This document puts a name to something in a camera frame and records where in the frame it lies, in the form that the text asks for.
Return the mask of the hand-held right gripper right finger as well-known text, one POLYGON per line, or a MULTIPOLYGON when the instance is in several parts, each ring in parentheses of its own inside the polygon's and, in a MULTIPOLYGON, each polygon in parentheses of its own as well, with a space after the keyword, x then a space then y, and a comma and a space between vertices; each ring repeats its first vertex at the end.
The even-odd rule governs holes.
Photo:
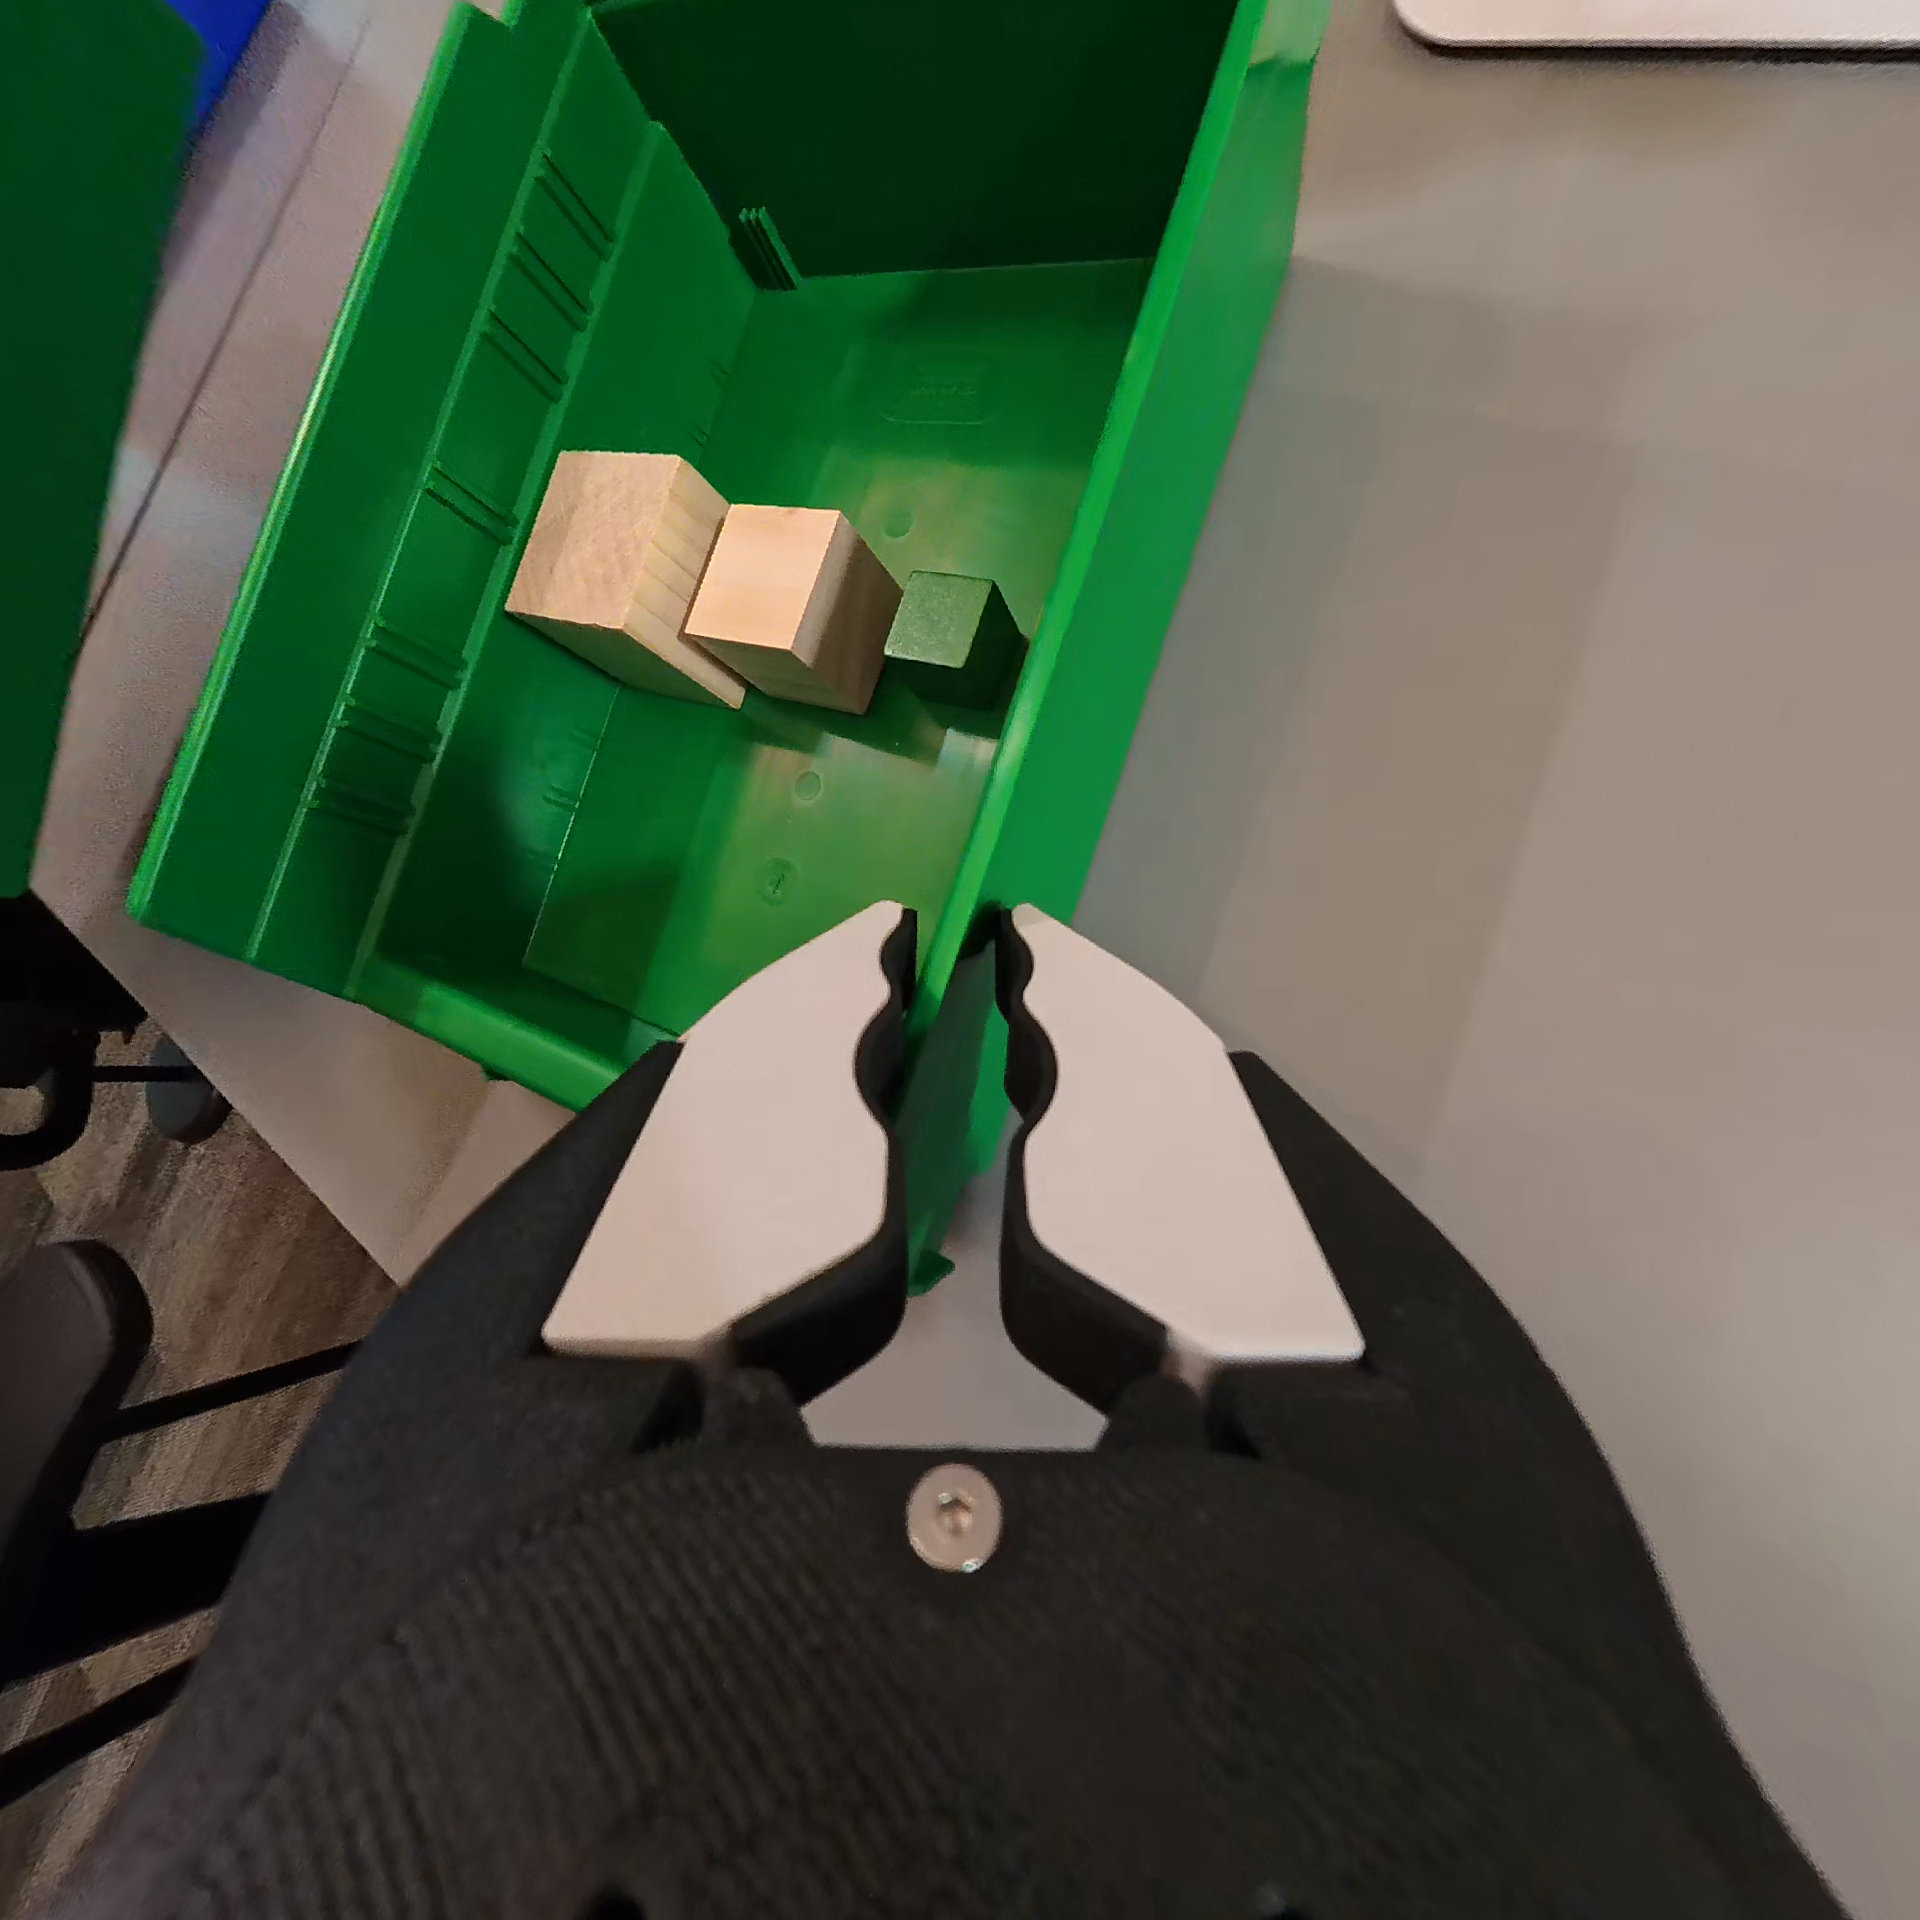
POLYGON ((1353 1365, 1365 1342, 1227 1043, 1033 905, 1000 916, 1000 1314, 1049 1380, 1111 1415, 1141 1380, 1353 1365))

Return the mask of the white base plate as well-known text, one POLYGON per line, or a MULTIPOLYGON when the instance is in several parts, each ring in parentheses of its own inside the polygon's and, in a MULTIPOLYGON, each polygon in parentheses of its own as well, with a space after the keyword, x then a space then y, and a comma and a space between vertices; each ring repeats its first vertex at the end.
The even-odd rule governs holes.
POLYGON ((1919 54, 1919 2, 1396 2, 1396 14, 1443 54, 1919 54))

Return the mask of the grey desk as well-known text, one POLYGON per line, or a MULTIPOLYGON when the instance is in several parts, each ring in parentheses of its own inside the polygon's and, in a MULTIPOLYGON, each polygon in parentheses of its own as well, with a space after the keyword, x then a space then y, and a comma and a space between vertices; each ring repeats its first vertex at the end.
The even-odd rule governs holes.
POLYGON ((1816 1865, 1915 1915, 1915 63, 1332 7, 1077 924, 1498 1284, 1816 1865))

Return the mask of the black office chair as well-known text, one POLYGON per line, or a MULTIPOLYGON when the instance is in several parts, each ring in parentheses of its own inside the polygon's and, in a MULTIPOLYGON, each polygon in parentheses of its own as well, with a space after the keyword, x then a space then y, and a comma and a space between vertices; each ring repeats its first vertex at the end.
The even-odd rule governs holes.
POLYGON ((6 1686, 218 1604, 277 1504, 304 1508, 322 1538, 364 1519, 364 1487, 342 1482, 321 1503, 325 1482, 308 1474, 277 1496, 77 1525, 110 1443, 341 1372, 352 1342, 127 1407, 155 1320, 133 1266, 100 1242, 28 1254, 6 1275, 3 1321, 6 1686))
POLYGON ((213 1138, 231 1102, 168 1038, 145 1066, 100 1066, 108 1035, 133 1038, 139 1001, 34 895, 3 898, 3 1084, 40 1094, 32 1132, 3 1137, 3 1171, 34 1171, 69 1152, 100 1084, 141 1084, 149 1122, 177 1143, 213 1138))

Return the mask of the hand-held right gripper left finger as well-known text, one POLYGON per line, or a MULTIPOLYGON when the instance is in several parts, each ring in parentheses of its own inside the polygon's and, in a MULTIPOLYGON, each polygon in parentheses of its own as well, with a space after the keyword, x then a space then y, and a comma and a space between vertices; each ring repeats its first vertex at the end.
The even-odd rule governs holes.
POLYGON ((919 919, 882 898, 681 1038, 542 1325, 574 1359, 757 1367, 808 1404, 900 1331, 894 1099, 919 919))

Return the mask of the large wooden cube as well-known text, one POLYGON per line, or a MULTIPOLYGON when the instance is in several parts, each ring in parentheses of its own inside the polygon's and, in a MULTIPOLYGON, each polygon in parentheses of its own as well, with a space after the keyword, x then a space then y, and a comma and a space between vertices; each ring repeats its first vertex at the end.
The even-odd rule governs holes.
POLYGON ((505 614, 617 683, 739 712, 745 682, 687 636, 726 514, 676 455, 565 451, 505 614))

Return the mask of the small wooden cube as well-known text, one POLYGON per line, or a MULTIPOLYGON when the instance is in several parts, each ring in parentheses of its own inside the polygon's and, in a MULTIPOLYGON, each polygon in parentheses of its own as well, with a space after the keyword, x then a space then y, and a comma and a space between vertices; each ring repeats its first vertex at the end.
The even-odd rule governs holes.
POLYGON ((735 504, 687 633, 762 697, 841 714, 874 698, 901 588, 832 509, 735 504))

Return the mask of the green plastic bin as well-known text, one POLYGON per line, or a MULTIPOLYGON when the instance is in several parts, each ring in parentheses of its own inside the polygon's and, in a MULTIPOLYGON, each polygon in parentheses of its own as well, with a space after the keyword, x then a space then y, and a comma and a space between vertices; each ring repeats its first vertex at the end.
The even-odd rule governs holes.
POLYGON ((8 898, 34 873, 200 61, 171 6, 3 6, 8 898))
POLYGON ((1321 6, 454 6, 127 891, 582 1110, 919 916, 911 1289, 1003 1122, 977 916, 1068 919, 1281 298, 1321 6), (508 619, 565 449, 992 581, 987 709, 618 687, 508 619))

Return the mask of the blue plastic bin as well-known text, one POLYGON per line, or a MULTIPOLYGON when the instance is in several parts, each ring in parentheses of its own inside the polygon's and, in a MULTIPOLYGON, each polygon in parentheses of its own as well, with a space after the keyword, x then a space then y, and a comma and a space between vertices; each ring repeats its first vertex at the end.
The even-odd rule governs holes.
POLYGON ((192 128, 204 133, 246 58, 272 2, 165 2, 165 7, 194 31, 200 50, 192 128))

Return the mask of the green cube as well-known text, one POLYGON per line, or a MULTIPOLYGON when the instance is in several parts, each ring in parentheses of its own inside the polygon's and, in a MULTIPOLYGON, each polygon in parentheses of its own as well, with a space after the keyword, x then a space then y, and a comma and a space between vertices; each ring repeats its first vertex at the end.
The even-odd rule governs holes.
POLYGON ((962 712, 996 709, 1026 658, 1006 597, 989 578, 917 570, 900 597, 885 670, 917 697, 962 712))

